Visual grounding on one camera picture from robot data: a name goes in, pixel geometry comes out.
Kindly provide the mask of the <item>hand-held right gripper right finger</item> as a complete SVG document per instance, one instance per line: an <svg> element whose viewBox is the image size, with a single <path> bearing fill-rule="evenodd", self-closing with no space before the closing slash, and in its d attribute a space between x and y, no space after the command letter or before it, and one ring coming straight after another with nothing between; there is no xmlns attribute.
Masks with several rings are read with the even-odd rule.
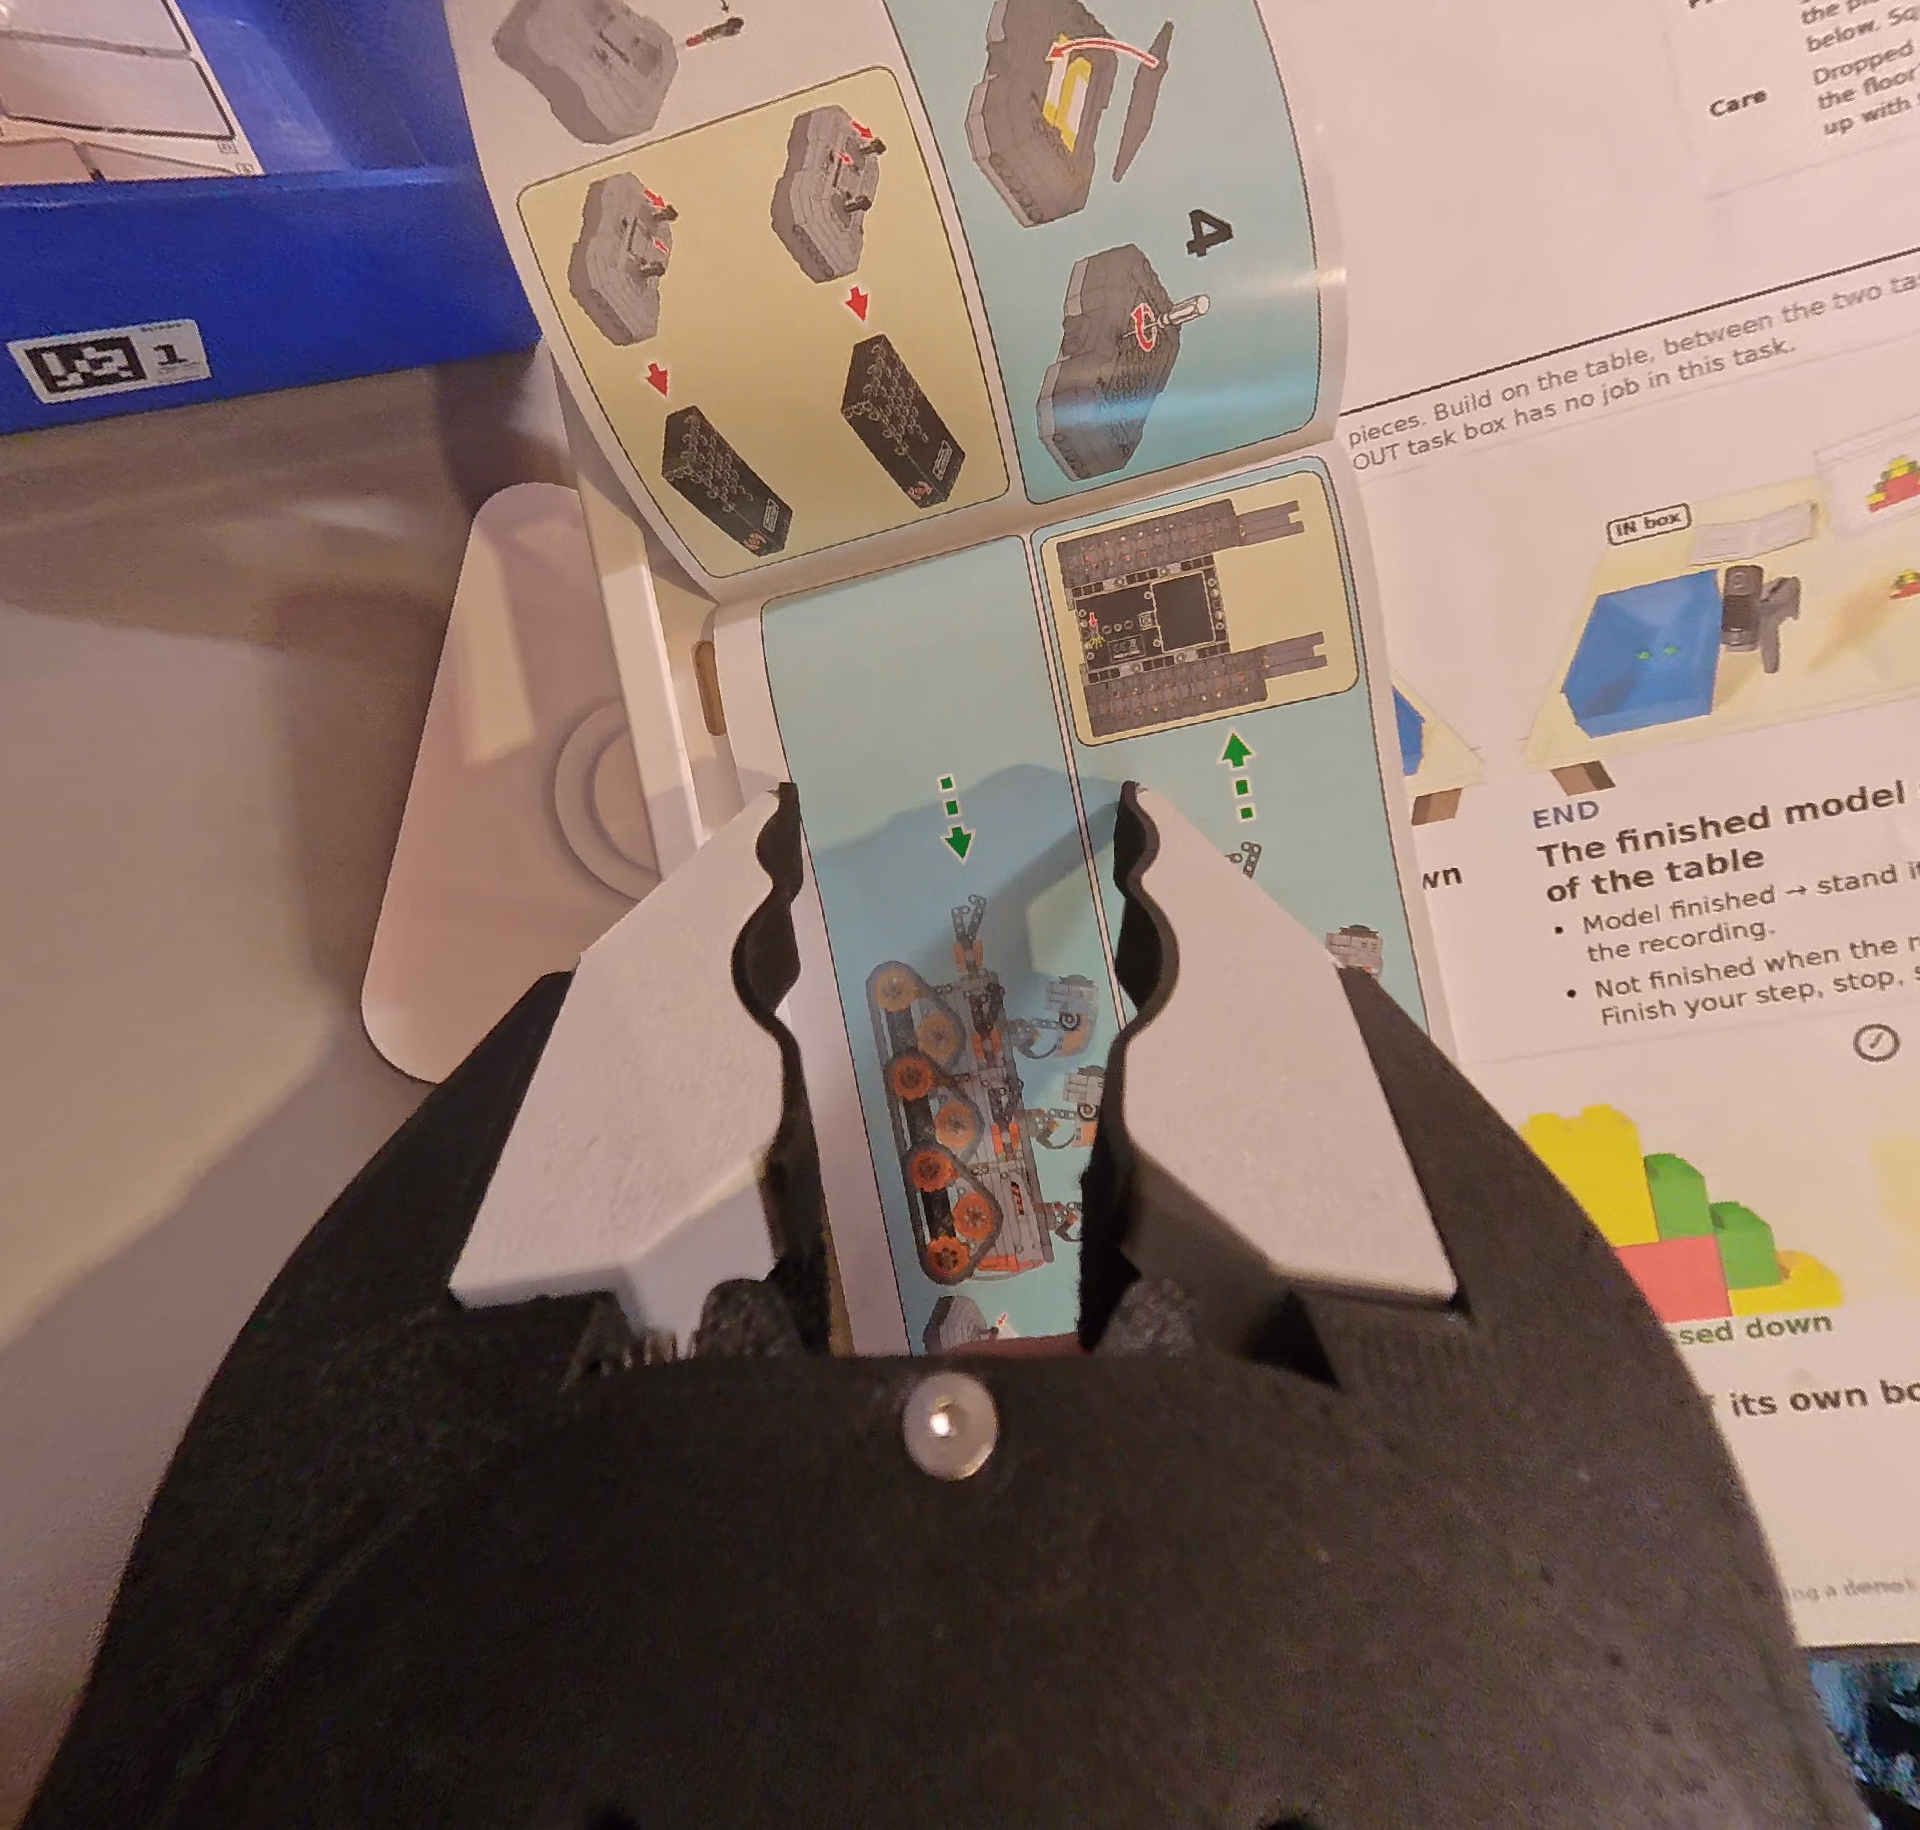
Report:
<svg viewBox="0 0 1920 1830"><path fill-rule="evenodd" d="M1085 1171L1085 1342L1136 1278L1179 1283L1220 1349L1255 1349L1303 1290L1446 1306L1457 1268L1323 938L1136 782L1115 875L1136 1017Z"/></svg>

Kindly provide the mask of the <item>blue plastic bin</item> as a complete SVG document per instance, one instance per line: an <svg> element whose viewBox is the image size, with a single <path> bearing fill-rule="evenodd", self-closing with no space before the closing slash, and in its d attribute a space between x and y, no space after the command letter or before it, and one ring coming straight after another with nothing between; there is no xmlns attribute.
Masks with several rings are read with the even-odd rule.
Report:
<svg viewBox="0 0 1920 1830"><path fill-rule="evenodd" d="M534 346L446 0L176 0L261 173L3 150L3 432Z"/></svg>

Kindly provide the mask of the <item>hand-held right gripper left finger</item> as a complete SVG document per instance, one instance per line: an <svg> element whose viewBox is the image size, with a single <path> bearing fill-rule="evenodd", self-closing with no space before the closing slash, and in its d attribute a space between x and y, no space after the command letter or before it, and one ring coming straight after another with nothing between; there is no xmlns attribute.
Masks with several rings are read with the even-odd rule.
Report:
<svg viewBox="0 0 1920 1830"><path fill-rule="evenodd" d="M691 1336L715 1283L774 1275L826 1336L820 1141L797 1035L797 787L756 794L584 956L453 1268L466 1306L614 1293Z"/></svg>

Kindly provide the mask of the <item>glossy building instruction booklet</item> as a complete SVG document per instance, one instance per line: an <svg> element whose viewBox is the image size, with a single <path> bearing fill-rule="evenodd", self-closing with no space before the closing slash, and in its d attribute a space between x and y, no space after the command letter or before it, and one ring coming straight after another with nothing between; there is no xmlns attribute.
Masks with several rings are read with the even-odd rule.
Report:
<svg viewBox="0 0 1920 1830"><path fill-rule="evenodd" d="M1282 0L446 0L635 709L793 782L864 1349L1054 1336L1119 784L1428 1017Z"/></svg>

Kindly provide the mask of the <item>white document stand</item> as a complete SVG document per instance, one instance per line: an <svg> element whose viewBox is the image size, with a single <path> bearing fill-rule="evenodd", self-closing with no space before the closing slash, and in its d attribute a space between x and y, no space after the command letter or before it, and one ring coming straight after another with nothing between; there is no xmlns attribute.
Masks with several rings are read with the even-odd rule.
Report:
<svg viewBox="0 0 1920 1830"><path fill-rule="evenodd" d="M559 388L570 469L474 515L362 1023L446 1079L741 805L711 598Z"/></svg>

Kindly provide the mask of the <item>paper instruction sheet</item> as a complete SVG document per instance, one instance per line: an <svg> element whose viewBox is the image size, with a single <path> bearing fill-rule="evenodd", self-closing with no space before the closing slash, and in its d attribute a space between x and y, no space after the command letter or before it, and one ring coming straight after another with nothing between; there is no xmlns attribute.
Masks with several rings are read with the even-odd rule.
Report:
<svg viewBox="0 0 1920 1830"><path fill-rule="evenodd" d="M1917 0L1271 0L1476 1083L1917 1639Z"/></svg>

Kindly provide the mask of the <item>clear sticker sheet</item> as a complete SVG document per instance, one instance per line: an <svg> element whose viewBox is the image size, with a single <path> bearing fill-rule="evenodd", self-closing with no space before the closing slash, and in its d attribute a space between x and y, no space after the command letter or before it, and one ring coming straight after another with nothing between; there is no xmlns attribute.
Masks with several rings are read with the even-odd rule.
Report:
<svg viewBox="0 0 1920 1830"><path fill-rule="evenodd" d="M0 185L261 173L179 0L0 0Z"/></svg>

